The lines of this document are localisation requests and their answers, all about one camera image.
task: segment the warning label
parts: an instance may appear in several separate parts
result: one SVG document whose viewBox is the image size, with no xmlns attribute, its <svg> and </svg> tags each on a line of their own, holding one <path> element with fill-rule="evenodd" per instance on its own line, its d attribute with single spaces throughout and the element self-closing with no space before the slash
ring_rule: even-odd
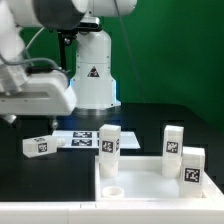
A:
<svg viewBox="0 0 224 224">
<path fill-rule="evenodd" d="M 88 77 L 100 77 L 95 66 L 91 69 L 90 73 L 88 74 Z"/>
</svg>

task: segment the cable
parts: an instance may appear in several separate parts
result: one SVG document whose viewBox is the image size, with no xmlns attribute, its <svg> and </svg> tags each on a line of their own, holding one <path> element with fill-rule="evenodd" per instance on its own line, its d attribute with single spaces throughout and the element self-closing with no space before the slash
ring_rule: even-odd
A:
<svg viewBox="0 0 224 224">
<path fill-rule="evenodd" d="M 27 44 L 26 46 L 26 50 L 28 50 L 30 48 L 30 46 L 33 44 L 33 42 L 37 39 L 37 37 L 42 33 L 42 31 L 44 30 L 45 28 L 41 28 L 34 36 L 33 38 L 30 40 L 30 42 Z"/>
<path fill-rule="evenodd" d="M 23 61 L 17 61 L 17 62 L 11 62 L 11 61 L 7 61 L 1 54 L 0 54 L 0 60 L 8 66 L 18 66 L 18 65 L 24 65 L 24 64 L 31 64 L 32 62 L 46 62 L 48 64 L 52 65 L 52 70 L 56 70 L 59 71 L 61 73 L 63 73 L 64 75 L 68 76 L 68 72 L 64 71 L 62 69 L 60 69 L 58 67 L 58 65 L 51 59 L 48 58 L 32 58 L 32 59 L 26 59 Z"/>
<path fill-rule="evenodd" d="M 138 72 L 138 68 L 137 68 L 137 64 L 136 64 L 134 55 L 132 53 L 131 45 L 130 45 L 129 40 L 128 40 L 127 32 L 125 30 L 125 26 L 124 26 L 124 23 L 123 23 L 123 20 L 122 20 L 120 11 L 119 11 L 117 0 L 114 0 L 114 4 L 115 4 L 117 15 L 118 15 L 118 18 L 119 18 L 119 21 L 120 21 L 120 24 L 121 24 L 121 28 L 122 28 L 122 32 L 123 32 L 123 35 L 124 35 L 124 40 L 125 40 L 125 43 L 126 43 L 126 46 L 127 46 L 127 49 L 128 49 L 128 53 L 129 53 L 129 56 L 130 56 L 130 59 L 131 59 L 132 68 L 133 68 L 134 73 L 135 73 L 135 78 L 136 78 L 137 83 L 138 83 L 139 88 L 140 88 L 142 101 L 143 101 L 143 103 L 145 103 L 146 101 L 145 101 L 145 96 L 144 96 L 144 92 L 143 92 L 143 88 L 142 88 L 142 84 L 141 84 L 141 80 L 140 80 L 140 75 L 139 75 L 139 72 Z"/>
</svg>

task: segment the green backdrop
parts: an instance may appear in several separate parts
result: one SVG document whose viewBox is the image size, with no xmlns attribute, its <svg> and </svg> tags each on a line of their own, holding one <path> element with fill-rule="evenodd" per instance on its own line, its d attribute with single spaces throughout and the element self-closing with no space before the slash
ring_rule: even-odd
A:
<svg viewBox="0 0 224 224">
<path fill-rule="evenodd" d="M 123 17 L 136 62 L 134 72 L 118 18 L 101 18 L 112 38 L 112 75 L 121 102 L 172 103 L 192 111 L 224 133 L 224 1 L 138 0 Z M 25 29 L 26 42 L 37 29 Z M 45 30 L 30 48 L 31 56 L 59 62 L 56 32 Z M 75 43 L 66 49 L 75 71 Z"/>
</svg>

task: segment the black table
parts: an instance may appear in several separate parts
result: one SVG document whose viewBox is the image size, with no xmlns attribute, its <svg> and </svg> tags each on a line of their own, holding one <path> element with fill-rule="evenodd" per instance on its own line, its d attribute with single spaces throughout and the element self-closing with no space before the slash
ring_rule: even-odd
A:
<svg viewBox="0 0 224 224">
<path fill-rule="evenodd" d="M 28 159 L 22 139 L 52 133 L 48 117 L 19 117 L 17 126 L 0 121 L 0 201 L 93 201 L 94 157 L 97 149 L 59 149 Z M 224 136 L 188 108 L 165 104 L 122 104 L 120 111 L 102 116 L 73 113 L 58 117 L 58 130 L 98 131 L 103 124 L 134 131 L 140 149 L 121 155 L 161 156 L 166 125 L 184 127 L 184 146 L 203 147 L 207 174 L 224 192 Z"/>
</svg>

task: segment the standing white block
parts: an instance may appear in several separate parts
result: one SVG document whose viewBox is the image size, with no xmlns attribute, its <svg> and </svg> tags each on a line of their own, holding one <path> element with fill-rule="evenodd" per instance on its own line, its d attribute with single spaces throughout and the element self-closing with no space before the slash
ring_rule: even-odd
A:
<svg viewBox="0 0 224 224">
<path fill-rule="evenodd" d="M 203 148 L 183 147 L 180 197 L 202 197 L 202 178 L 205 166 Z"/>
<path fill-rule="evenodd" d="M 118 173 L 120 134 L 120 126 L 106 124 L 100 128 L 99 163 L 103 177 L 115 177 Z"/>
<path fill-rule="evenodd" d="M 184 128 L 167 125 L 164 130 L 162 175 L 169 178 L 180 176 Z"/>
</svg>

